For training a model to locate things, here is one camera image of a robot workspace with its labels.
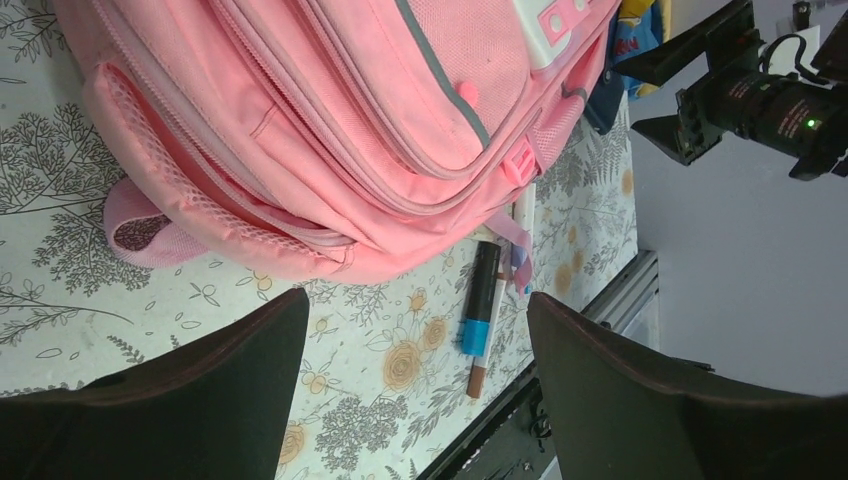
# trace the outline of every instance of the marker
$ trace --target marker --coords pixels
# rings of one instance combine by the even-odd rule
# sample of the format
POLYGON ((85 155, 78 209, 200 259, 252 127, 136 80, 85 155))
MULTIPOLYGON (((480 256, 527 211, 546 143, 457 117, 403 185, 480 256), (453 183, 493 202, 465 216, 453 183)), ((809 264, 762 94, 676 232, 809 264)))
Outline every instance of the marker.
POLYGON ((474 357, 474 365, 471 366, 471 378, 468 380, 468 390, 465 393, 471 398, 480 398, 483 395, 483 380, 486 378, 486 369, 489 368, 489 356, 492 354, 492 343, 494 343, 495 330, 498 327, 501 302, 506 290, 506 275, 498 272, 498 281, 495 284, 495 299, 492 302, 492 320, 489 322, 489 337, 486 339, 486 349, 482 357, 474 357))
MULTIPOLYGON (((515 206, 512 210, 512 218, 518 223, 522 230, 527 231, 530 234, 530 240, 532 244, 533 240, 533 227, 536 213, 536 184, 531 183, 524 189, 524 192, 521 193, 521 196, 518 197, 518 200, 515 201, 515 206)), ((524 264, 527 260, 527 252, 524 251, 521 247, 512 247, 512 254, 510 257, 510 261, 512 263, 513 268, 518 268, 524 264)), ((530 293, 530 286, 527 286, 527 289, 524 291, 525 294, 530 293)))
POLYGON ((471 278, 471 294, 465 309, 462 353, 466 355, 480 357, 485 352, 500 259, 500 246, 491 242, 480 242, 474 263, 474 276, 471 278))

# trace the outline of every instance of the pink strap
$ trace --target pink strap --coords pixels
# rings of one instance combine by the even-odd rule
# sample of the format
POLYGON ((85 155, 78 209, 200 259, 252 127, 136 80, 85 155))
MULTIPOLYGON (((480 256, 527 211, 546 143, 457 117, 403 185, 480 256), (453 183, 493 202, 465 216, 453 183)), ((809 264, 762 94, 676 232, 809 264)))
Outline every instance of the pink strap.
POLYGON ((139 267, 171 267, 208 251, 172 223, 129 178, 109 192, 103 228, 115 255, 139 267))
POLYGON ((524 249, 524 262, 513 272, 513 282, 519 297, 524 297, 527 285, 533 280, 533 239, 502 209, 486 221, 486 226, 516 247, 524 249))

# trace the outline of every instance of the pink backpack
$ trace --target pink backpack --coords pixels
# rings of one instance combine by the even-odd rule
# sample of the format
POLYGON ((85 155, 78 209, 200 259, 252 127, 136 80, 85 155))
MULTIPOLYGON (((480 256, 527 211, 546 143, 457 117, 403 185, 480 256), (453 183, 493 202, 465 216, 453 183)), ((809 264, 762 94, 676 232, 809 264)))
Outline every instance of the pink backpack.
MULTIPOLYGON (((214 250, 376 283, 504 214, 559 157, 619 0, 62 0, 85 102, 129 179, 127 262, 214 250)), ((526 284, 531 263, 515 272, 526 284)))

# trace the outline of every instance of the table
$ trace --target table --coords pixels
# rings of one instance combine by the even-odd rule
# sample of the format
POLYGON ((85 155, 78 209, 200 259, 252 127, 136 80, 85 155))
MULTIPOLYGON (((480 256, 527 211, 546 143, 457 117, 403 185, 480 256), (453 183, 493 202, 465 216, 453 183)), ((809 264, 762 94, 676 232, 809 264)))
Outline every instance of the table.
MULTIPOLYGON (((0 2, 0 25, 24 32, 0 40, 0 396, 80 388, 293 286, 212 254, 153 271, 115 259, 101 217, 122 172, 49 9, 0 2)), ((533 286, 577 309, 636 254, 623 105, 605 137, 582 120, 538 180, 533 286)), ((312 311, 278 478, 413 478, 531 362, 526 299, 510 289, 484 397, 465 395, 456 337, 475 248, 380 285, 298 284, 312 311)))

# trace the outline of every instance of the black wire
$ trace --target black wire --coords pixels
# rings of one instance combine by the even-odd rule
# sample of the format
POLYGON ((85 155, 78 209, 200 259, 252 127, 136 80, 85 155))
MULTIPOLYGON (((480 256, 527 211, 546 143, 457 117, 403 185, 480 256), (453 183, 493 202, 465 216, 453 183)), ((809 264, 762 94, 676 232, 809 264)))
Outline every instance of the black wire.
POLYGON ((784 35, 777 40, 774 41, 769 47, 763 52, 763 56, 760 57, 760 71, 763 73, 769 73, 769 67, 771 66, 771 57, 774 56, 774 52, 777 51, 777 48, 783 44, 786 40, 791 38, 797 38, 800 42, 798 46, 798 50, 795 51, 795 70, 798 70, 798 73, 801 74, 801 77, 807 80, 810 83, 814 83, 816 85, 828 85, 829 82, 820 78, 818 75, 810 71, 807 67, 801 64, 801 59, 804 58, 804 52, 807 51, 807 39, 798 35, 797 33, 790 33, 789 35, 784 35))

